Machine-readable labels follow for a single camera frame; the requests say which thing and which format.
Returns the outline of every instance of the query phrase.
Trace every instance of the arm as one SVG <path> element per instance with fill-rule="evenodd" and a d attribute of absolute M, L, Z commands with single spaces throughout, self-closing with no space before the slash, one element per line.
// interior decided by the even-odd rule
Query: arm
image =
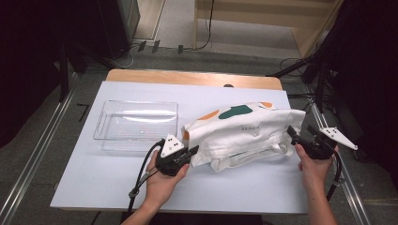
<path fill-rule="evenodd" d="M 158 151 L 152 155 L 152 159 L 146 167 L 149 171 L 155 166 Z M 176 184 L 185 177 L 190 165 L 184 165 L 176 176 L 163 175 L 154 170 L 154 175 L 146 180 L 146 195 L 141 206 L 129 216 L 122 225 L 146 225 L 156 215 L 158 210 L 164 205 L 173 193 Z"/>
<path fill-rule="evenodd" d="M 302 182 L 307 192 L 310 224 L 337 224 L 324 188 L 332 159 L 312 160 L 300 144 L 296 144 L 295 147 L 301 159 L 298 167 L 303 173 Z"/>

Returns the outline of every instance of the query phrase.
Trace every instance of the hand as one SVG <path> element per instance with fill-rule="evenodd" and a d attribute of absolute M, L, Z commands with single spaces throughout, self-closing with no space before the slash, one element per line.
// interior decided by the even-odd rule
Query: hand
<path fill-rule="evenodd" d="M 307 192 L 324 192 L 325 179 L 328 175 L 332 158 L 325 160 L 311 159 L 300 144 L 296 144 L 295 148 L 301 159 L 298 168 L 303 171 L 302 182 L 305 189 Z"/>
<path fill-rule="evenodd" d="M 151 174 L 157 171 L 155 163 L 158 153 L 159 151 L 154 151 L 152 159 L 146 167 L 147 171 L 154 168 L 152 169 Z M 146 180 L 146 195 L 144 202 L 149 205 L 156 206 L 158 209 L 161 208 L 161 206 L 169 200 L 176 184 L 185 177 L 189 167 L 189 164 L 185 164 L 176 176 L 168 176 L 163 175 L 161 172 L 156 172 L 154 175 L 149 177 Z"/>

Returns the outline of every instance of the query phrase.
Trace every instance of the clear plastic container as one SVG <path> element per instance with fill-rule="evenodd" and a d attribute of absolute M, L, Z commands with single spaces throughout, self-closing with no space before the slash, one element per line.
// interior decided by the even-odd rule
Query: clear plastic container
<path fill-rule="evenodd" d="M 138 150 L 176 135 L 177 104 L 107 100 L 94 133 L 104 150 Z"/>

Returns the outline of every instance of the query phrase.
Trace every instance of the white fabric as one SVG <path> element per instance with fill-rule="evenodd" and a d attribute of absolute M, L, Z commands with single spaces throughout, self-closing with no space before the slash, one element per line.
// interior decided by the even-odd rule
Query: white fabric
<path fill-rule="evenodd" d="M 184 126 L 184 142 L 199 145 L 193 167 L 210 163 L 215 172 L 257 158 L 290 156 L 288 126 L 300 132 L 305 112 L 278 110 L 268 102 L 254 102 L 212 112 Z"/>

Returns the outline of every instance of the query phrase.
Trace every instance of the white tabletop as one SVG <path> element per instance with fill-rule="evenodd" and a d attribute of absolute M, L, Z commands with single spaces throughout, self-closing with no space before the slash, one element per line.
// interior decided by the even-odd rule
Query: white tabletop
<path fill-rule="evenodd" d="M 177 137 L 180 140 L 183 125 L 231 105 L 269 101 L 276 108 L 290 108 L 286 93 L 277 90 L 103 82 L 51 207 L 69 210 L 127 210 L 130 202 L 128 194 L 135 184 L 145 153 L 104 151 L 101 149 L 101 141 L 94 140 L 95 126 L 106 100 L 176 102 Z M 307 213 L 298 163 L 299 157 L 294 153 L 290 157 L 257 159 L 221 172 L 214 172 L 208 164 L 190 168 L 161 211 Z M 145 185 L 141 187 L 133 208 L 141 204 L 144 196 Z"/>

